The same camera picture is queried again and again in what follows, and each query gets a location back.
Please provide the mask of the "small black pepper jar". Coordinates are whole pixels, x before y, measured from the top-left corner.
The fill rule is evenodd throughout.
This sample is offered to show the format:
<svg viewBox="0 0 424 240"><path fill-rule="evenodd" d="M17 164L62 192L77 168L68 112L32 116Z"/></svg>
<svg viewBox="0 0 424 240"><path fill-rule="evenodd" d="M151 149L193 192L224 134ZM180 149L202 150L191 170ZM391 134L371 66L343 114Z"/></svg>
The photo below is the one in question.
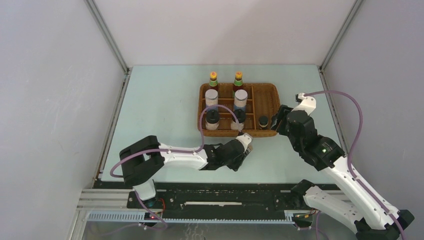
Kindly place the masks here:
<svg viewBox="0 0 424 240"><path fill-rule="evenodd" d="M258 119L259 128L261 130L266 130L269 125L269 118L266 115L262 115Z"/></svg>

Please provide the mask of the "black-lid white spice jar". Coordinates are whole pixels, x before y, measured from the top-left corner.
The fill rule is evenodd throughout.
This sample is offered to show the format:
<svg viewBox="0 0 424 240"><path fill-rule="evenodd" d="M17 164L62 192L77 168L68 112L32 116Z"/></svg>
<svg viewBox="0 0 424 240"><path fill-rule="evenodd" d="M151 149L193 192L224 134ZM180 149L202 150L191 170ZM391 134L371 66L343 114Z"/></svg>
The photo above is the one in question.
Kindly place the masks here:
<svg viewBox="0 0 424 240"><path fill-rule="evenodd" d="M245 127L245 121L247 118L246 112L242 109L236 109L234 112L236 118L232 118L232 122L230 124L231 130L243 130Z"/></svg>

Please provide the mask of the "black-top clear shaker bottle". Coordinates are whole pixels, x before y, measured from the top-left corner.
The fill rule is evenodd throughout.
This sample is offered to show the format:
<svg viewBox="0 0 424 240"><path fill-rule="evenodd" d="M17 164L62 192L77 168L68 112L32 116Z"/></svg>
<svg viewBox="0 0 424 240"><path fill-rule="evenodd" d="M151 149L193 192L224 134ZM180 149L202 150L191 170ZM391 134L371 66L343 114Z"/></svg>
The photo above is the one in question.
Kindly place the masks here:
<svg viewBox="0 0 424 240"><path fill-rule="evenodd" d="M220 113L213 109L206 113L205 128L207 130L217 130L219 128Z"/></svg>

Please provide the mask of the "silver-lid salt jar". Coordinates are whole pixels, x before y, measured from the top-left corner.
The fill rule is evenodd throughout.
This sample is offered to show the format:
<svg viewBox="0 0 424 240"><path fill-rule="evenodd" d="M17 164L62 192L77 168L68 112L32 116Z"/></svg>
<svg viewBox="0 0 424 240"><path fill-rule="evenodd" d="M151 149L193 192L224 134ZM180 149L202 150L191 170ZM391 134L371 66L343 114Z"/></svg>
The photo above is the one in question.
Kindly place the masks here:
<svg viewBox="0 0 424 240"><path fill-rule="evenodd" d="M208 89L205 92L205 106L206 111L212 111L212 110L218 110L218 103L219 103L219 93L215 89Z"/></svg>
<svg viewBox="0 0 424 240"><path fill-rule="evenodd" d="M239 89L234 93L234 109L246 111L248 93L244 89Z"/></svg>

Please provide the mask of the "yellow-cap sauce bottle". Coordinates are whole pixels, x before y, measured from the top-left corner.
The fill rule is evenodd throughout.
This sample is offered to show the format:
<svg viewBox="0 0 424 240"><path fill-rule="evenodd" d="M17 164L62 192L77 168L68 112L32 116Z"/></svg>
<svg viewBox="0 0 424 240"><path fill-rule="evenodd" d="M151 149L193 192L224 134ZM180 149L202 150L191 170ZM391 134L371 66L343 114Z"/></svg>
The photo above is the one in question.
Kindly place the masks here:
<svg viewBox="0 0 424 240"><path fill-rule="evenodd" d="M218 83L218 74L215 71L212 71L209 74L209 83L208 83L208 88L212 89L212 90L219 90L219 83Z"/></svg>
<svg viewBox="0 0 424 240"><path fill-rule="evenodd" d="M243 73L241 71L237 71L235 73L232 91L233 93L235 93L236 91L242 90L242 89L243 89Z"/></svg>

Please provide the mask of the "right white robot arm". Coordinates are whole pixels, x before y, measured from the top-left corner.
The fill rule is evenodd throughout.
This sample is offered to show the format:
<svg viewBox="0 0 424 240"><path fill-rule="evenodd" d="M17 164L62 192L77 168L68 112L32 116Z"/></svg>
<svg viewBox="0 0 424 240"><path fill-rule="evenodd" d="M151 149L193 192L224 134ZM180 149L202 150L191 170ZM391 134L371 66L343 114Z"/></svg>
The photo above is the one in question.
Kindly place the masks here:
<svg viewBox="0 0 424 240"><path fill-rule="evenodd" d="M317 209L349 228L358 240L396 240L415 219L378 194L349 164L343 149L331 138L319 135L312 117L304 110L281 105L272 117L271 129L288 137L292 148L319 173L330 177L350 204L328 195L303 179L291 189L297 209Z"/></svg>

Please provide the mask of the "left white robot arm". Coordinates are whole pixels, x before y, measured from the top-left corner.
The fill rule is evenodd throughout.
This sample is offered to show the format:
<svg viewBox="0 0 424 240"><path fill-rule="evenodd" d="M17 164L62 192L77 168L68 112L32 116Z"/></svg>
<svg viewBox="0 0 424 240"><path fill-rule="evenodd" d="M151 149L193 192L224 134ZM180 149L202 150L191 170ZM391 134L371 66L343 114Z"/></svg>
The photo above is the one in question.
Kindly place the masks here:
<svg viewBox="0 0 424 240"><path fill-rule="evenodd" d="M251 152L253 137L240 133L225 144L205 144L201 150L174 147L158 142L155 135L147 136L120 151L122 178L133 188L145 208L153 208L158 194L153 176L163 167L184 167L199 171L215 171L228 167L237 171Z"/></svg>

